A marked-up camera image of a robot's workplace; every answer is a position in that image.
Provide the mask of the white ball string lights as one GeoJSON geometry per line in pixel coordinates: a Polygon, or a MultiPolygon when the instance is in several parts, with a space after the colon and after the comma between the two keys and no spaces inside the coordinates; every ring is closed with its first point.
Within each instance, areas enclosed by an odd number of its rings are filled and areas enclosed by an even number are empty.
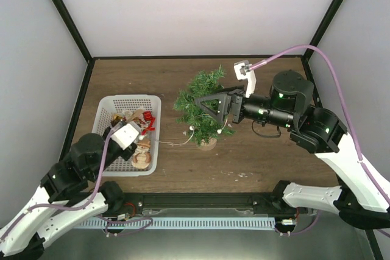
{"type": "Polygon", "coordinates": [[[223,124],[219,124],[194,104],[194,99],[214,94],[223,88],[219,82],[191,82],[188,84],[187,89],[179,91],[173,109],[182,114],[176,119],[176,122],[188,126],[186,133],[188,139],[181,143],[162,140],[159,140],[159,143],[170,146],[183,146],[192,141],[198,147],[206,147],[212,145],[221,135],[234,134],[235,131],[229,127],[227,119],[225,119],[223,124]]]}

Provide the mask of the white perforated plastic basket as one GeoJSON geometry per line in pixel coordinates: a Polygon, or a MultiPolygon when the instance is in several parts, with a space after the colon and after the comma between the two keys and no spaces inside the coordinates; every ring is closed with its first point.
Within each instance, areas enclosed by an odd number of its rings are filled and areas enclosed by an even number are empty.
{"type": "Polygon", "coordinates": [[[161,100],[152,95],[115,95],[101,99],[93,124],[93,133],[110,146],[123,150],[102,173],[104,177],[150,175],[157,167],[160,134],[161,100]]]}

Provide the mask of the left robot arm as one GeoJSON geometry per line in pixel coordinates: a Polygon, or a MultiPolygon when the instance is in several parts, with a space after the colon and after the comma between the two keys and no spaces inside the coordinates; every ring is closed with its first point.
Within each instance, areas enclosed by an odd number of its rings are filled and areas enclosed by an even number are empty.
{"type": "Polygon", "coordinates": [[[41,179],[24,208],[1,228],[1,259],[38,259],[55,240],[90,217],[119,213],[124,193],[101,182],[119,157],[136,151],[138,127],[121,122],[103,135],[87,133],[41,179]]]}

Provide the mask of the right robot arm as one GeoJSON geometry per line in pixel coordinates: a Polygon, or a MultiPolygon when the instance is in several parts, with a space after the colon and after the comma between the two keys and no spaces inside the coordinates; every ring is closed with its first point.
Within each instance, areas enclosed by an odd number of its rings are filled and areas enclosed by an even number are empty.
{"type": "Polygon", "coordinates": [[[389,182],[355,153],[352,135],[340,118],[311,104],[314,85],[298,72],[282,71],[274,76],[269,96],[259,96],[254,94],[254,73],[245,79],[246,87],[219,90],[194,103],[219,123],[231,114],[236,124],[250,119],[287,129],[292,142],[325,162],[342,180],[342,185],[327,188],[281,180],[271,195],[272,209],[278,213],[318,209],[362,230],[389,228],[389,202],[384,198],[389,182]]]}

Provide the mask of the red gift box ornament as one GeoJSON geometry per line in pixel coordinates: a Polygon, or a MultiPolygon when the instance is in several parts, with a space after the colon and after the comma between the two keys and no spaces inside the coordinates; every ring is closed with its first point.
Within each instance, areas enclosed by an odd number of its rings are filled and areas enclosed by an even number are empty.
{"type": "Polygon", "coordinates": [[[150,111],[144,111],[144,112],[143,112],[143,119],[144,119],[145,121],[151,121],[151,120],[153,120],[153,115],[152,115],[152,113],[151,113],[150,111]]]}

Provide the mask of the small green christmas tree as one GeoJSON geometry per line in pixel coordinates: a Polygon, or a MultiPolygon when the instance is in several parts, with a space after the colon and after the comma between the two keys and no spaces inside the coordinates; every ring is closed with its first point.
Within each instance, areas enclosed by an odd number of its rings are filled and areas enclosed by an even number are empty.
{"type": "Polygon", "coordinates": [[[235,133],[227,125],[226,119],[223,122],[217,122],[195,104],[195,99],[223,90],[224,86],[220,80],[224,77],[225,71],[222,67],[209,72],[199,71],[186,88],[179,91],[174,103],[174,109],[182,114],[176,122],[188,124],[189,140],[201,150],[211,150],[216,146],[221,135],[227,136],[235,133]]]}

